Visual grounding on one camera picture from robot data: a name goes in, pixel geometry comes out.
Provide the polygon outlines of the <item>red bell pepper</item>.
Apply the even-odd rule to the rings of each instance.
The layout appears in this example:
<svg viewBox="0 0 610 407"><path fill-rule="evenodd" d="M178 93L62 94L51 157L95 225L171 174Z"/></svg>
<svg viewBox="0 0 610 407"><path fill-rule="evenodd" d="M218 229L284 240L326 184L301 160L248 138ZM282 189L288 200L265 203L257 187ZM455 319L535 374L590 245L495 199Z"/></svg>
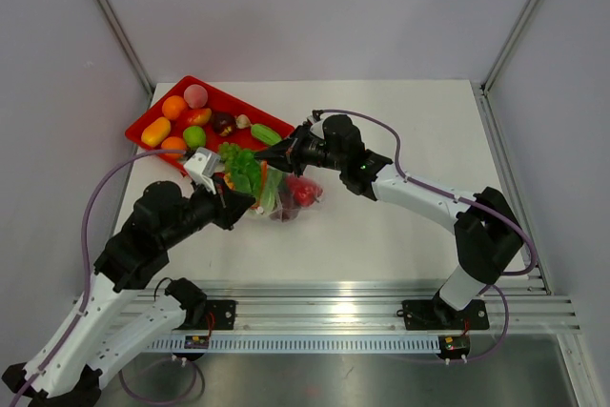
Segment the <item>red bell pepper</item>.
<svg viewBox="0 0 610 407"><path fill-rule="evenodd" d="M323 195L323 189L317 183L303 176L289 175L286 184L295 202L303 208L313 206Z"/></svg>

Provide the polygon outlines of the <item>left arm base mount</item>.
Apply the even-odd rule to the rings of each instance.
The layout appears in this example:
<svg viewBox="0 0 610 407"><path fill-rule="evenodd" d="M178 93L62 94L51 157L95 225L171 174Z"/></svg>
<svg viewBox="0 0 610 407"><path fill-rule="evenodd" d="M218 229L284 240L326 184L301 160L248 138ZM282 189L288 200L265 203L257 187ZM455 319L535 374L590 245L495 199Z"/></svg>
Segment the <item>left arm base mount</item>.
<svg viewBox="0 0 610 407"><path fill-rule="evenodd" d="M178 331L206 330L230 331L234 328L237 303L228 299L208 299L205 305L195 306L186 313Z"/></svg>

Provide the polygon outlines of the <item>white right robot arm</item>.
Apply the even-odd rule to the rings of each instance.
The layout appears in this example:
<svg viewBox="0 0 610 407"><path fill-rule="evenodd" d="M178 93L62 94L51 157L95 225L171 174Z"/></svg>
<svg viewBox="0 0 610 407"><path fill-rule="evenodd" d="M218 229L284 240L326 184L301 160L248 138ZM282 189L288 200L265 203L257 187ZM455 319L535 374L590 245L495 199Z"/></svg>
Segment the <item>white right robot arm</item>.
<svg viewBox="0 0 610 407"><path fill-rule="evenodd" d="M397 169L396 161L365 147L346 116L302 125L256 159L284 173L303 175L308 167L337 171L353 194L418 214L455 238L457 267L433 298L433 316L454 327L485 288L494 285L526 242L503 194L487 187L460 193Z"/></svg>

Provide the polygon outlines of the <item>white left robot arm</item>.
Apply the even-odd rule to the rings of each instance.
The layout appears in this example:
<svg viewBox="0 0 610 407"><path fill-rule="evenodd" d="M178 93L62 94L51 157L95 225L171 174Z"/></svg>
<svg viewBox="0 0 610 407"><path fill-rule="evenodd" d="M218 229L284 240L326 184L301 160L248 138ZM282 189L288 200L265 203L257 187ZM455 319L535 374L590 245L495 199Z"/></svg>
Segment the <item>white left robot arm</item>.
<svg viewBox="0 0 610 407"><path fill-rule="evenodd" d="M33 406L93 406L108 382L158 336L211 324L207 296L186 278L172 281L158 304L113 337L115 317L169 262L169 251L209 224L230 230L255 203L227 187L197 187L186 197L171 181L148 186L121 230L93 264L86 287L62 325L28 362L2 380Z"/></svg>

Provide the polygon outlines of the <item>clear zip bag orange zipper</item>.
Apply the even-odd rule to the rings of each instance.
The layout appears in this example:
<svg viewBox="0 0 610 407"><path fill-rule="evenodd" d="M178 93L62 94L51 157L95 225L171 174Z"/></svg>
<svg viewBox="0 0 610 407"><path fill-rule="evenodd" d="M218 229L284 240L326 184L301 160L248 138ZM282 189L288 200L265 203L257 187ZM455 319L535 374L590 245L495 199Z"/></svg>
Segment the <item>clear zip bag orange zipper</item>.
<svg viewBox="0 0 610 407"><path fill-rule="evenodd" d="M284 173L272 168L266 161L260 163L262 191L249 216L288 222L301 211L318 207L324 199L324 190L312 178Z"/></svg>

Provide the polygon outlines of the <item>dark green cucumber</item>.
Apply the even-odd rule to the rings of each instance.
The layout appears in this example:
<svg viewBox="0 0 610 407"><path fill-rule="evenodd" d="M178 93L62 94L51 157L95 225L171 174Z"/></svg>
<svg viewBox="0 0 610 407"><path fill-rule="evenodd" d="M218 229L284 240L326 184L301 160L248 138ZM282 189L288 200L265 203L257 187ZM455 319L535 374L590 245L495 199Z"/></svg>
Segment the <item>dark green cucumber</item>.
<svg viewBox="0 0 610 407"><path fill-rule="evenodd" d="M275 198L280 181L280 178L273 178L268 179L265 183L259 202L259 207L264 214L272 212L275 208Z"/></svg>

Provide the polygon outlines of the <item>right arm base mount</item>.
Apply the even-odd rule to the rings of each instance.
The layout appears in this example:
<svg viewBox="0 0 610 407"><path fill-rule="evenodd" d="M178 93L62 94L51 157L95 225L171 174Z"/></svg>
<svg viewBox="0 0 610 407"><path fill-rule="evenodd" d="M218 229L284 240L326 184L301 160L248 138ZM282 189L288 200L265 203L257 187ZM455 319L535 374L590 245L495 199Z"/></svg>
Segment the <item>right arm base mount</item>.
<svg viewBox="0 0 610 407"><path fill-rule="evenodd" d="M471 301L456 311L433 299L409 299L401 302L396 316L407 331L486 331L490 329L485 303Z"/></svg>

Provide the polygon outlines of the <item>green lettuce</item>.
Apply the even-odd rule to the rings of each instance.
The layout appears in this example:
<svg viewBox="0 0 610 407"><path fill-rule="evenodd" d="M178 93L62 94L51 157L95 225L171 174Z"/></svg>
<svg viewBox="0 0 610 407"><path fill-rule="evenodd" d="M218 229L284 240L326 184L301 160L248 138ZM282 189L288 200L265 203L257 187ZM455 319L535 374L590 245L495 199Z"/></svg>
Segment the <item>green lettuce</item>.
<svg viewBox="0 0 610 407"><path fill-rule="evenodd" d="M228 142L222 143L218 152L224 164L225 181L229 186L258 199L262 192L262 170L254 158L254 152Z"/></svg>

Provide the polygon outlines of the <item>dark red apple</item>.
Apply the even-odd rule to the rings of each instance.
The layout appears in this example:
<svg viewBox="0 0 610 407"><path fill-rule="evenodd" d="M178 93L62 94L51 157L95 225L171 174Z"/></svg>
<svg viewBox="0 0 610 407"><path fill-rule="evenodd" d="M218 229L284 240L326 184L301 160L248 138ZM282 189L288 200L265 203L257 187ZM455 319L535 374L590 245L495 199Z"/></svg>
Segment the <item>dark red apple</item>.
<svg viewBox="0 0 610 407"><path fill-rule="evenodd" d="M276 198L275 208L271 213L271 219L280 222L288 222L297 218L300 206L295 202L291 193L279 193Z"/></svg>

